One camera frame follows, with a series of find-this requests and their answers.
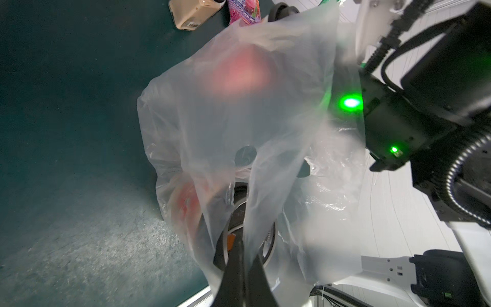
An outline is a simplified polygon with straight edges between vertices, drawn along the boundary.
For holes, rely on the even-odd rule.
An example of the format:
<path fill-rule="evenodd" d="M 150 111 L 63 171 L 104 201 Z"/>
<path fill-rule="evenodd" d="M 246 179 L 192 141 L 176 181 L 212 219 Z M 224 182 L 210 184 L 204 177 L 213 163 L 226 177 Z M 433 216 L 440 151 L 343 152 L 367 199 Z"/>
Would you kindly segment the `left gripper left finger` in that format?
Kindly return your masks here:
<path fill-rule="evenodd" d="M 236 237 L 222 278 L 222 282 L 212 307 L 243 307 L 246 305 L 244 244 Z"/>

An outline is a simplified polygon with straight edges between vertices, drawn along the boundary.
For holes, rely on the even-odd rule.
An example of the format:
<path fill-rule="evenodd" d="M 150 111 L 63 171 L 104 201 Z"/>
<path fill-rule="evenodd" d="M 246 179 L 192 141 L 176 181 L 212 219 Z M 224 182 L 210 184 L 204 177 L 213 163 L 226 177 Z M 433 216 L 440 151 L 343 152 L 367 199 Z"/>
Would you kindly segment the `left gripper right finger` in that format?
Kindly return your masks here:
<path fill-rule="evenodd" d="M 263 268 L 262 259 L 257 255 L 245 275 L 245 306 L 278 307 Z"/>

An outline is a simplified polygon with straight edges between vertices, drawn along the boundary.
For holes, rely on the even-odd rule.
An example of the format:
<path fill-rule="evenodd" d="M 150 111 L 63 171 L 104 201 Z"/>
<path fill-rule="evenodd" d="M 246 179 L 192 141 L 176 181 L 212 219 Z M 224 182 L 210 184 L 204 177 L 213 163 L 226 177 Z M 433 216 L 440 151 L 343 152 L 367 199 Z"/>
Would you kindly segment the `red milk tea cup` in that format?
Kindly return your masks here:
<path fill-rule="evenodd" d="M 280 2 L 259 23 L 252 25 L 239 19 L 216 35 L 210 41 L 216 48 L 212 63 L 199 82 L 202 96 L 217 103 L 231 103 L 277 83 L 281 66 L 271 58 L 272 27 L 298 12 Z"/>
<path fill-rule="evenodd" d="M 247 195 L 248 184 L 246 182 L 236 183 L 233 195 L 234 212 L 217 241 L 213 258 L 213 265 L 220 271 L 226 269 L 235 239 L 243 235 Z M 170 194 L 168 209 L 166 220 L 171 223 L 188 250 L 196 251 L 199 243 L 203 243 L 208 237 L 208 231 L 194 184 L 185 182 L 177 185 Z"/>

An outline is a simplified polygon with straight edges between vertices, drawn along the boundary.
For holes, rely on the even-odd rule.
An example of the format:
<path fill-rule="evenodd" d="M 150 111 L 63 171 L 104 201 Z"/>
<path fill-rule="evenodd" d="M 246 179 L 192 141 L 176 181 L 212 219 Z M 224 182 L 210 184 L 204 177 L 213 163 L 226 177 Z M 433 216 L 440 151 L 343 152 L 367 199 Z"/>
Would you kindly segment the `clear plastic carrier bag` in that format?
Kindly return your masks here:
<path fill-rule="evenodd" d="M 357 210 L 365 163 L 363 104 L 354 27 L 329 1 L 278 21 L 271 58 L 281 75 L 264 91 L 217 103 L 199 82 L 216 48 L 151 80 L 138 98 L 144 151 L 157 174 L 163 219 L 179 184 L 196 189 L 208 237 L 187 252 L 217 294 L 213 265 L 234 212 L 234 187 L 248 184 L 245 275 L 257 255 L 279 306 L 302 306 L 317 285 L 361 271 Z"/>

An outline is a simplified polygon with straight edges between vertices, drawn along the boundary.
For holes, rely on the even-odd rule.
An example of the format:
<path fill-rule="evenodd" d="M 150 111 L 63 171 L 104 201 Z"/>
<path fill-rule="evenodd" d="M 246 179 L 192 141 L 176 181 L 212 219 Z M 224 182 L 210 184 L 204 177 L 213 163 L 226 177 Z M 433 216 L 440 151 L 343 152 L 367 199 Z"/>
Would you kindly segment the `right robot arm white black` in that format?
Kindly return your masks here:
<path fill-rule="evenodd" d="M 490 2 L 360 1 L 356 54 L 374 173 L 412 184 L 460 252 L 409 258 L 409 296 L 490 305 Z"/>

